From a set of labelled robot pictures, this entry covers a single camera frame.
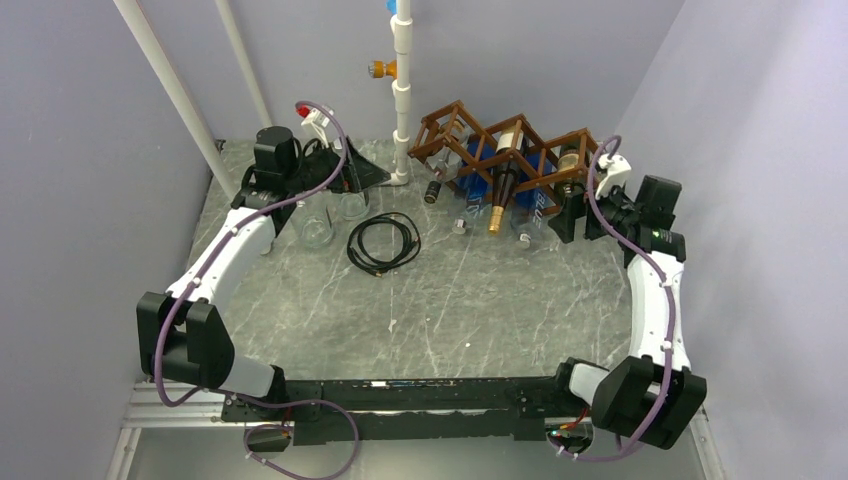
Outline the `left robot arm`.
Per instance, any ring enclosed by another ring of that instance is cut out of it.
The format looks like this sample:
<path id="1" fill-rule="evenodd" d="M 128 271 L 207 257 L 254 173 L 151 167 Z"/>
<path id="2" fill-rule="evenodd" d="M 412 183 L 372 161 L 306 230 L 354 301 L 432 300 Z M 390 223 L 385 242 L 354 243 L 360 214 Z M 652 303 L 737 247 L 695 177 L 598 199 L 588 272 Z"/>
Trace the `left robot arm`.
<path id="1" fill-rule="evenodd" d="M 196 262 L 164 292 L 147 292 L 136 306 L 140 362 L 161 400 L 164 383 L 248 396 L 264 420 L 287 406 L 282 368 L 237 352 L 222 319 L 243 277 L 268 253 L 306 193 L 356 194 L 390 179 L 348 137 L 301 143 L 282 126 L 260 130 L 253 162 L 242 177 L 225 222 Z"/>

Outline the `clear glass bottle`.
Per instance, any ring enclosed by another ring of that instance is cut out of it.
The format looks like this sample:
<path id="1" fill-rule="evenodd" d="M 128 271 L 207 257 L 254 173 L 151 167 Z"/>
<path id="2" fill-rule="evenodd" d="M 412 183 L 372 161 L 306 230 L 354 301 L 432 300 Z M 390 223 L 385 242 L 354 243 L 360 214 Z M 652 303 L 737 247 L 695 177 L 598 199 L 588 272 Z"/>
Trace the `clear glass bottle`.
<path id="1" fill-rule="evenodd" d="M 298 201 L 291 220 L 298 239 L 305 247 L 324 246 L 335 235 L 329 205 L 323 198 L 310 197 Z"/>
<path id="2" fill-rule="evenodd" d="M 370 212 L 370 194 L 368 191 L 343 193 L 338 196 L 337 215 L 346 221 L 364 219 Z"/>

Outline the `brown gold-capped wine bottle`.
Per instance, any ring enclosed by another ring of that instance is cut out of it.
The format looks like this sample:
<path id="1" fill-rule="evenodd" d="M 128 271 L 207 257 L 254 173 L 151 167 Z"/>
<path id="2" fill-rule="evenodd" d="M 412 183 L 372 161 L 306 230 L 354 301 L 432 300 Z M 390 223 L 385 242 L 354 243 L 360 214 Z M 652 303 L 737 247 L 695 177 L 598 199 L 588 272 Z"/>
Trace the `brown gold-capped wine bottle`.
<path id="1" fill-rule="evenodd" d="M 492 209 L 487 229 L 491 235 L 500 232 L 506 207 L 521 175 L 521 168 L 510 150 L 516 150 L 522 154 L 525 147 L 524 133 L 518 125 L 501 132 L 496 154 L 507 153 L 508 156 L 506 161 L 495 166 L 493 170 Z"/>

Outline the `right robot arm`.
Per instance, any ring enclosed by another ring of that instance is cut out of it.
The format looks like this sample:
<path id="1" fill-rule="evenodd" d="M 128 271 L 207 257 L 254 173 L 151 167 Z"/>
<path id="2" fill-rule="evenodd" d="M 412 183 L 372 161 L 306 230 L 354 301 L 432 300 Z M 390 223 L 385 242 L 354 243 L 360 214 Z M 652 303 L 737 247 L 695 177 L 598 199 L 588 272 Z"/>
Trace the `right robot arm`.
<path id="1" fill-rule="evenodd" d="M 672 229 L 681 192 L 680 183 L 647 175 L 635 198 L 615 186 L 587 201 L 585 238 L 612 236 L 623 251 L 631 291 L 629 350 L 613 369 L 568 359 L 538 389 L 519 390 L 519 416 L 587 412 L 594 427 L 629 440 L 621 453 L 642 444 L 668 450 L 679 439 L 707 395 L 682 334 L 686 243 Z"/>

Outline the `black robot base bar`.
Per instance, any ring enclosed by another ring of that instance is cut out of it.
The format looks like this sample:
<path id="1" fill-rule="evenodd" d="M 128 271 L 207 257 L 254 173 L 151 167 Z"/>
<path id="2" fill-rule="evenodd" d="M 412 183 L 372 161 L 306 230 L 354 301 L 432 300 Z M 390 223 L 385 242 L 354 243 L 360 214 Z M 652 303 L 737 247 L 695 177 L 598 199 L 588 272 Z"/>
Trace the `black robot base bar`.
<path id="1" fill-rule="evenodd" d="M 226 400 L 226 423 L 284 422 L 296 446 L 359 437 L 426 440 L 510 437 L 543 441 L 558 421 L 577 418 L 585 401 L 554 376 L 394 380 L 290 380 L 293 406 L 270 410 Z"/>

